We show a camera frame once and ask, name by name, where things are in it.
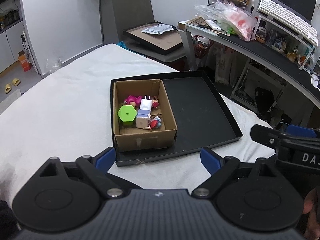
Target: countertop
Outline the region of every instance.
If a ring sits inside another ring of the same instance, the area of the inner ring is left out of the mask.
[[[22,22],[22,19],[20,19],[20,20],[14,22],[13,24],[8,25],[7,27],[5,27],[3,30],[0,31],[0,34],[1,34],[1,33],[4,33],[7,29],[10,29],[12,26],[15,26],[15,25],[16,25],[17,23],[19,23],[19,22]]]

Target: gray chair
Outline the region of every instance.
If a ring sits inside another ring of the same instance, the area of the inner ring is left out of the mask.
[[[124,41],[128,49],[166,65],[185,57],[183,47],[167,55],[161,55],[123,35],[125,29],[155,21],[150,0],[112,0],[112,4],[119,41]]]

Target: chair seat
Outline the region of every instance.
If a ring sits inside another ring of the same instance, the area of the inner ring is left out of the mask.
[[[145,55],[147,57],[157,59],[158,61],[161,61],[164,63],[174,62],[178,59],[185,57],[185,55],[186,55],[183,47],[180,47],[167,55],[162,55],[162,54],[154,52],[154,51],[146,48],[145,46],[141,45],[140,43],[137,43],[134,41],[128,42],[128,43],[126,42],[125,44],[126,44],[127,48],[130,50],[133,50],[133,51],[135,51],[139,54]]]

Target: keyboard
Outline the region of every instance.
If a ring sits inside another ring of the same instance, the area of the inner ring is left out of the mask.
[[[287,8],[271,0],[261,0],[258,11],[272,16],[318,47],[317,30]]]

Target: slipper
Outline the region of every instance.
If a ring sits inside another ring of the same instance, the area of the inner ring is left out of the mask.
[[[18,86],[21,83],[20,79],[14,78],[12,80],[12,85],[14,85],[15,87]]]
[[[6,94],[8,94],[11,91],[11,85],[10,84],[6,84],[4,87],[4,91]]]

